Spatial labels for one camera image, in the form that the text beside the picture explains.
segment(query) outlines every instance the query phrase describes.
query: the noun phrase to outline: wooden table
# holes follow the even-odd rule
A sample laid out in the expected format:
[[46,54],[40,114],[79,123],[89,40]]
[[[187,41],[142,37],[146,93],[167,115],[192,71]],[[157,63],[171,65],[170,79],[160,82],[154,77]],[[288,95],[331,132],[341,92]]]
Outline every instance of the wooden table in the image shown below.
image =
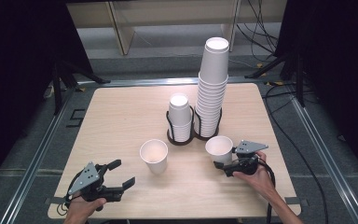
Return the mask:
[[[108,171],[107,187],[135,176],[135,185],[119,203],[108,203],[96,218],[234,218],[264,217],[267,202],[245,182],[226,177],[214,168],[205,150],[205,142],[194,138],[186,146],[174,146],[167,139],[170,96],[175,92],[188,95],[196,104],[198,85],[153,86],[98,89],[78,133],[71,155],[55,193],[65,195],[71,180],[89,162],[106,164],[116,159],[122,165]],[[255,84],[228,84],[223,103],[220,135],[229,137],[234,146],[240,140],[269,145],[264,150],[283,198],[296,197],[292,181],[269,117]],[[153,175],[139,156],[141,145],[157,138],[168,148],[168,168],[163,175]],[[300,205],[290,205],[300,213]],[[48,210],[57,214],[57,204]]]

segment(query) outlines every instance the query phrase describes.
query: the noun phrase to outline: black wire cup holder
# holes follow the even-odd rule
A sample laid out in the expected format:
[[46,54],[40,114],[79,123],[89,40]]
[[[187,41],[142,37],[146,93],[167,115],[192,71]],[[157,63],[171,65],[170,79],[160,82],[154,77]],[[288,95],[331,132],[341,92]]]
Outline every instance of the black wire cup holder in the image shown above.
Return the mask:
[[196,138],[198,138],[199,140],[202,140],[202,141],[208,141],[209,139],[211,139],[211,138],[213,138],[213,137],[215,137],[215,136],[217,136],[219,134],[219,125],[220,125],[220,120],[222,119],[222,114],[223,114],[222,108],[220,108],[220,116],[219,116],[219,120],[217,121],[216,131],[214,132],[214,134],[212,134],[212,136],[209,136],[209,137],[201,136],[202,120],[201,120],[201,117],[200,117],[199,113],[197,113],[196,109],[194,110],[194,114],[197,116],[197,118],[199,119],[199,122],[200,122],[199,133],[197,133],[195,131],[195,129],[193,129],[193,131],[192,131],[194,137],[196,137]]
[[172,134],[172,137],[170,137],[170,129],[168,129],[167,131],[167,137],[168,137],[168,140],[170,141],[170,143],[172,143],[173,145],[176,145],[176,146],[184,146],[184,145],[187,145],[189,144],[194,136],[193,136],[193,130],[194,130],[194,109],[193,107],[190,106],[190,109],[191,109],[191,125],[190,125],[190,136],[188,137],[188,139],[185,141],[185,142],[177,142],[175,141],[175,134],[174,134],[174,131],[173,131],[173,126],[172,126],[172,122],[170,120],[170,117],[169,117],[169,114],[170,112],[167,111],[166,113],[166,117],[167,117],[167,121],[168,123],[170,124],[170,127],[171,127],[171,134]]

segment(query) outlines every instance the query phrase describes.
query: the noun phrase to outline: stack of paper cups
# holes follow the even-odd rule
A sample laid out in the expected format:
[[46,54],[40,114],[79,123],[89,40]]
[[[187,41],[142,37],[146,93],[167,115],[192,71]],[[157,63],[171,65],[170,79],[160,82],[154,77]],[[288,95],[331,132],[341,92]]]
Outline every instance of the stack of paper cups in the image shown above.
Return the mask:
[[228,79],[228,46],[221,37],[210,38],[205,44],[194,123],[194,131],[202,137],[213,136],[218,128]]
[[192,119],[187,96],[183,93],[173,94],[168,112],[168,118],[171,122],[168,125],[170,138],[175,142],[187,141],[191,134]]

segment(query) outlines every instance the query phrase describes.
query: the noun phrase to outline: gray floor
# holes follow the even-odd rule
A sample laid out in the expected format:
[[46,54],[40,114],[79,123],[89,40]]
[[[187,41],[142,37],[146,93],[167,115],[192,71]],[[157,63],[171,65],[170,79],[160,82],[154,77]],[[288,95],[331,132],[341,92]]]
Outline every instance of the gray floor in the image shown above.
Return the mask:
[[[280,24],[266,24],[271,35],[279,35]],[[219,25],[202,26],[166,26],[139,27],[132,40],[128,55],[119,55],[113,30],[85,29],[79,30],[85,49],[93,66],[94,72],[105,79],[113,80],[115,85],[129,83],[146,83],[145,80],[156,83],[167,78],[179,78],[175,81],[186,81],[185,77],[197,77],[205,40],[212,36],[220,36]],[[269,46],[264,37],[257,40]],[[256,70],[259,59],[266,59],[268,53],[259,47],[252,47],[242,35],[236,33],[235,45],[230,53],[229,75],[231,81],[254,82],[258,85],[262,96],[271,88],[266,82],[279,81],[281,66],[267,72],[259,79],[246,79]],[[62,111],[62,117],[49,144],[46,155],[43,156],[32,186],[27,191],[23,203],[15,216],[15,223],[62,223],[61,220],[48,218],[48,204],[46,198],[54,195],[55,188],[61,178],[62,170],[76,140],[79,128],[69,128],[67,125],[76,124],[71,120],[75,109],[86,109],[93,92],[98,85],[89,83],[82,76],[76,76],[84,91],[65,91],[68,97],[67,105]],[[271,94],[286,92],[286,87],[279,87]],[[358,160],[353,156],[348,145],[340,141],[337,136],[339,130],[329,118],[324,107],[318,103],[317,97],[311,89],[306,88],[306,109],[315,124],[320,136],[334,160],[350,185],[350,189],[358,200]],[[271,120],[277,135],[282,154],[285,159],[289,175],[292,178],[298,198],[303,202],[300,217],[306,223],[324,223],[324,209],[321,192],[310,174],[310,170],[301,159],[299,152],[310,165],[311,170],[319,180],[326,198],[327,212],[330,223],[358,223],[351,216],[350,204],[345,204],[339,188],[328,173],[315,145],[304,128],[297,114],[293,102],[296,99],[290,94],[269,97],[272,116],[278,121],[282,129],[289,135],[299,151],[295,149],[288,138]],[[20,138],[10,151],[0,169],[0,221],[2,220],[9,202],[18,189],[21,179],[33,161],[35,153],[41,146],[49,124],[53,120],[54,100],[50,97],[44,102],[32,118],[29,127],[24,130]],[[84,112],[77,112],[77,116],[84,116]],[[91,223],[101,223],[102,220],[92,220]],[[131,223],[232,223],[233,220],[132,220]],[[244,223],[265,223],[264,218],[245,219]]]

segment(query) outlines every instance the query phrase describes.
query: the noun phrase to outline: black curtain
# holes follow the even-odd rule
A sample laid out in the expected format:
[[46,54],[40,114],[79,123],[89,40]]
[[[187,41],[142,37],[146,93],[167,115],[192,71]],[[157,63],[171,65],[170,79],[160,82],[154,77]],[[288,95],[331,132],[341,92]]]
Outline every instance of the black curtain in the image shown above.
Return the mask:
[[358,1],[324,4],[304,51],[304,66],[358,159]]
[[59,60],[92,73],[65,3],[0,1],[0,165],[43,102]]

